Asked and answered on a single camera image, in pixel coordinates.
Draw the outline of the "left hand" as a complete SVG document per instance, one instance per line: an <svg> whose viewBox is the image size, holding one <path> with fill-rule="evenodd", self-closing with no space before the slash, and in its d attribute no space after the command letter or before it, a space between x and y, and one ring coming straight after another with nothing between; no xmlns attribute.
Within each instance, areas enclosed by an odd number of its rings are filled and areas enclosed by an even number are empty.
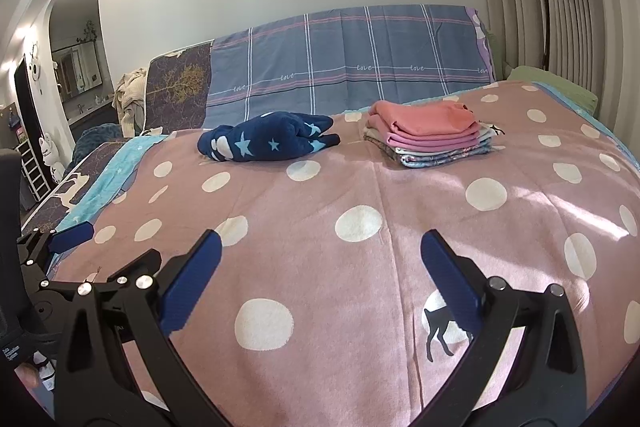
<svg viewBox="0 0 640 427"><path fill-rule="evenodd" d="M29 394L38 400L36 390L43 388L52 391L55 386L55 365L37 351L32 358L17 366L14 373L25 386Z"/></svg>

